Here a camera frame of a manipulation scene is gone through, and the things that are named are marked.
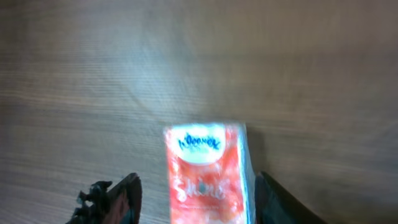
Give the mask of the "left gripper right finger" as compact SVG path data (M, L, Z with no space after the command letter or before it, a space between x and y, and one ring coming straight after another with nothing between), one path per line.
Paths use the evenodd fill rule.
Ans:
M267 172L256 176L254 197L258 224L326 224Z

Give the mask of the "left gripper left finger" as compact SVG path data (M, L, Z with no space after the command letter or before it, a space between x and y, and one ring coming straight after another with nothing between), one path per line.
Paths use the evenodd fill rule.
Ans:
M139 224L142 184L130 173L112 187L111 181L97 181L89 192L79 192L77 207L67 224Z

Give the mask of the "red tissue pack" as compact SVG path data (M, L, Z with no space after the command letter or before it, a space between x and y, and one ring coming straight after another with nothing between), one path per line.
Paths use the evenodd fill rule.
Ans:
M254 171L242 123L164 130L171 223L255 223Z

